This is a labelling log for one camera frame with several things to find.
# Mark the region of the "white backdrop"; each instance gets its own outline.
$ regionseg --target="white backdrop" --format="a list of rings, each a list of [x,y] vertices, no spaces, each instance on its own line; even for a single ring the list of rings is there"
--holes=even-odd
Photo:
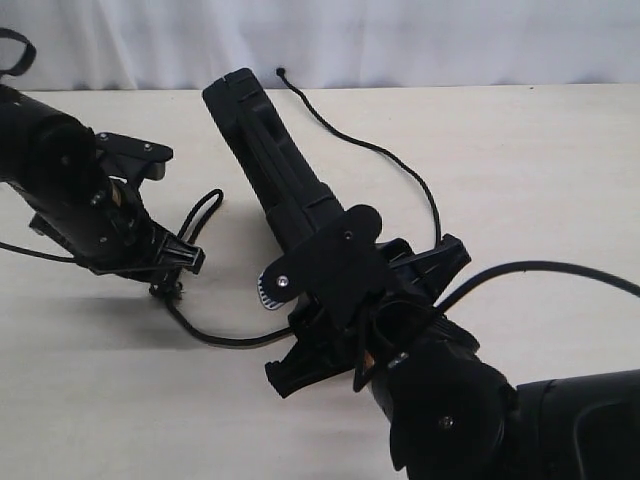
[[[40,56],[24,89],[640,81],[638,0],[0,0]],[[0,46],[0,59],[15,55]]]

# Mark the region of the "black strap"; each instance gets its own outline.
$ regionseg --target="black strap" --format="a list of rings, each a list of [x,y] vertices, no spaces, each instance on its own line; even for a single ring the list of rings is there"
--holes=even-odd
[[[15,40],[16,42],[24,43],[24,53],[18,63],[13,67],[7,69],[0,69],[0,79],[4,75],[10,75],[12,77],[19,77],[23,75],[31,68],[33,61],[36,59],[36,47],[29,41],[27,37],[8,28],[0,28],[0,39],[8,38],[9,40]]]

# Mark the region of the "tabletop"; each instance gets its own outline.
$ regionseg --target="tabletop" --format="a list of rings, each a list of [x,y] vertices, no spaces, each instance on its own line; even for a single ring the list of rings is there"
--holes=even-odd
[[[383,239],[430,248],[417,185],[384,157],[324,131],[288,91],[269,92],[291,135],[343,205],[384,219]],[[171,146],[166,178],[142,195],[177,230],[206,191],[226,198],[200,237],[207,261],[182,308],[203,329],[252,336],[283,326],[256,278],[279,256],[264,214],[197,91],[32,96],[112,131]],[[424,176],[443,231],[473,262],[453,282],[513,260],[576,262],[640,282],[640,86],[499,86],[309,91],[334,125]],[[0,240],[59,253],[0,185]],[[514,274],[450,311],[512,384],[640,365],[640,302],[561,274]],[[12,480],[390,479],[388,424],[351,377],[286,400],[258,350],[184,334],[144,285],[0,252],[0,465]]]

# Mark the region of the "white curtain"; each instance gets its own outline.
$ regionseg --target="white curtain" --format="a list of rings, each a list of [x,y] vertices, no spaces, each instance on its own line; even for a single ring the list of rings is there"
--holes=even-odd
[[[0,0],[39,49],[24,89],[640,81],[639,0]],[[0,60],[15,56],[8,41]]]

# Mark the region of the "cord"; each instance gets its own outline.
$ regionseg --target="cord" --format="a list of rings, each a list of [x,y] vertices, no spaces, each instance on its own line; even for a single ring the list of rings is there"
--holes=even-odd
[[[631,283],[628,280],[617,277],[610,273],[602,272],[594,268],[583,267],[581,265],[575,265],[572,263],[551,262],[545,260],[528,260],[497,265],[478,273],[477,275],[471,277],[469,280],[463,283],[461,286],[459,286],[456,290],[454,290],[442,302],[440,302],[436,306],[436,311],[440,314],[445,313],[473,289],[485,282],[488,282],[493,278],[497,278],[510,273],[527,271],[557,272],[566,273],[569,275],[577,275],[579,277],[590,278],[592,280],[597,280],[598,282],[606,283],[607,285],[610,285],[612,287],[624,290],[631,295],[640,297],[639,285]]]
[[[302,92],[302,90],[300,90],[298,87],[293,85],[287,79],[286,70],[283,67],[279,67],[276,69],[276,75],[280,77],[282,82],[287,86],[287,88],[289,88],[289,90],[291,90],[293,93],[298,95],[298,97],[300,97],[300,100],[302,100],[302,103],[304,103],[304,105],[307,107],[309,112],[311,112],[311,115],[313,115],[315,119],[318,122],[320,122],[324,128],[326,128],[329,131],[329,133],[338,137],[341,140],[344,140],[345,142],[349,142],[353,145],[357,145],[362,148],[367,148],[371,151],[384,155],[385,157],[390,159],[393,163],[395,163],[398,167],[404,170],[407,174],[411,175],[416,182],[418,182],[418,184],[424,191],[424,194],[426,195],[427,200],[429,201],[429,206],[431,207],[431,213],[433,215],[433,223],[435,225],[435,237],[436,237],[435,246],[437,247],[438,245],[440,245],[440,241],[442,240],[442,225],[440,223],[440,212],[438,211],[436,200],[433,197],[433,194],[431,193],[431,190],[429,189],[429,186],[424,181],[424,179],[415,170],[413,170],[406,163],[400,160],[397,155],[390,152],[386,148],[383,148],[374,143],[365,142],[364,140],[351,137],[345,133],[342,133],[340,130],[338,130],[333,125],[331,125],[327,120],[325,120],[322,117],[322,115],[318,113],[318,111],[313,107],[313,105],[311,105],[311,102],[309,101],[307,96],[304,94],[304,92]]]
[[[220,205],[222,205],[224,193],[220,189],[211,190],[200,200],[198,200],[198,202],[193,206],[182,226],[180,227],[180,230],[178,231],[178,237],[184,240],[184,237],[193,224],[195,217],[198,215],[198,212],[200,212],[200,210],[202,210],[204,206],[213,198],[215,198],[215,201],[202,214],[200,219],[193,227],[191,235],[189,235],[189,238],[187,239],[187,242],[195,243],[195,241],[198,239],[198,236],[200,235],[200,232],[202,232],[202,229],[205,227],[209,219],[220,208]],[[178,280],[180,278],[181,272],[181,270],[178,270],[173,274],[173,276],[171,276],[171,282],[173,282],[174,285],[179,286]],[[291,335],[292,333],[290,327],[285,327],[280,330],[276,330],[275,332],[253,338],[226,338],[205,333],[202,330],[196,328],[191,322],[189,322],[184,314],[178,309],[175,303],[176,293],[179,293],[179,290],[178,292],[176,292],[176,290],[173,289],[169,290],[164,296],[164,305],[167,311],[189,335],[202,343],[206,343],[207,345],[227,348],[256,348],[265,346],[269,343],[273,343],[277,340]]]
[[[18,247],[9,243],[0,242],[0,249],[8,250],[9,252],[18,253],[20,255],[26,255],[28,257],[42,258],[43,260],[49,260],[51,262],[59,263],[75,263],[75,258],[72,257],[59,257],[58,255],[51,255],[49,253],[37,252],[35,250],[29,250],[28,248]]]

